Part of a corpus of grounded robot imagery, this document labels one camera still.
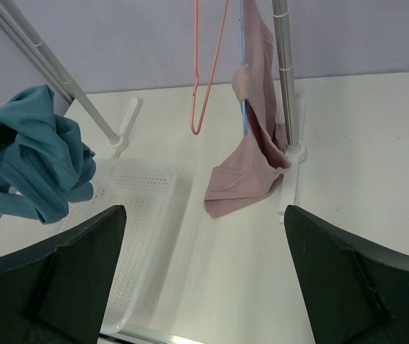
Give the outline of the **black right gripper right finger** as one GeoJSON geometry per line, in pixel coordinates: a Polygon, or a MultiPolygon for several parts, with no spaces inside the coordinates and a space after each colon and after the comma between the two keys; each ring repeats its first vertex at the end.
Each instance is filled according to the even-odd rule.
{"type": "Polygon", "coordinates": [[[409,343],[409,255],[298,206],[284,226],[316,343],[409,343]]]}

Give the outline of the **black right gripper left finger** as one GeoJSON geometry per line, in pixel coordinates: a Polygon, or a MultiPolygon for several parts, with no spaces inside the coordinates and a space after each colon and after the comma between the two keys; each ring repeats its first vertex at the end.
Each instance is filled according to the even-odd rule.
{"type": "Polygon", "coordinates": [[[0,257],[0,343],[96,343],[125,226],[116,205],[0,257]]]}

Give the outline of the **blue tank top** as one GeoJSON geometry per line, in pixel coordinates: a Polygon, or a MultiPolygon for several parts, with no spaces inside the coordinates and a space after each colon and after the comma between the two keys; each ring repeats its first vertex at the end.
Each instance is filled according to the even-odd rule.
{"type": "Polygon", "coordinates": [[[71,203],[93,197],[94,152],[79,125],[54,112],[46,85],[16,94],[0,107],[0,124],[16,131],[0,150],[0,212],[52,224],[71,203]]]}

